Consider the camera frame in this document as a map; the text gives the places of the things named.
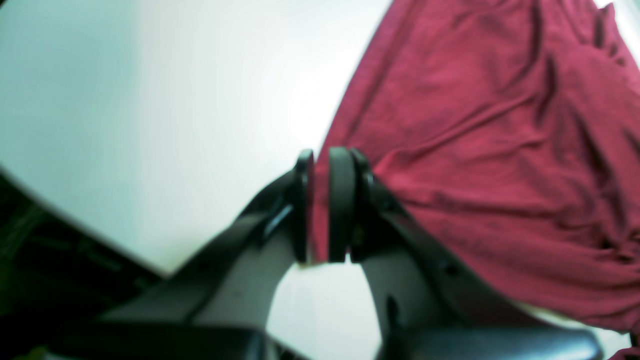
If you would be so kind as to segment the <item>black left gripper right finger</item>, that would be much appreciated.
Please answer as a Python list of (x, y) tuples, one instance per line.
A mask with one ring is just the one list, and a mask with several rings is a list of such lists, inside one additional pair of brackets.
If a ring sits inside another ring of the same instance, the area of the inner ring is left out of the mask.
[(360, 264), (378, 360), (601, 360), (590, 331), (519, 309), (402, 207), (363, 153), (329, 151), (327, 259)]

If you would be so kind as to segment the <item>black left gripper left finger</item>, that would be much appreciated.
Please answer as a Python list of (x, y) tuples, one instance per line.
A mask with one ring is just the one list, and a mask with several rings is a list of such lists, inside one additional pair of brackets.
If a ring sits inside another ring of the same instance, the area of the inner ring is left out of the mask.
[(267, 322), (275, 292), (307, 245), (314, 155), (250, 201), (173, 276), (95, 319), (67, 325), (52, 360), (279, 360)]

